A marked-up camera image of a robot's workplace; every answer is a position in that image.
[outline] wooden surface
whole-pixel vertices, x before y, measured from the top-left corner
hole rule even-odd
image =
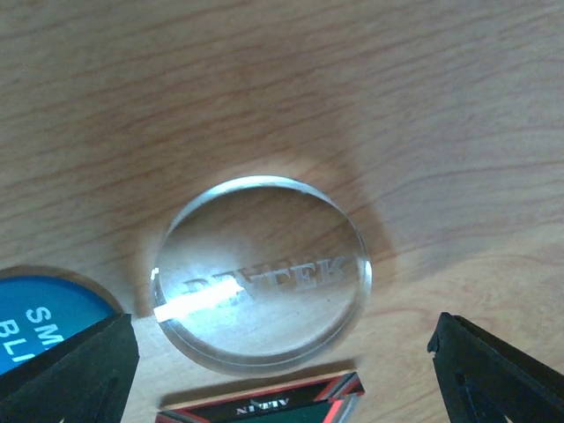
[[[0,264],[99,281],[141,361],[124,421],[233,377],[162,334],[167,223],[235,176],[350,212],[375,267],[352,335],[355,422],[447,421],[426,344],[443,310],[564,372],[564,6],[342,0],[4,0]]]

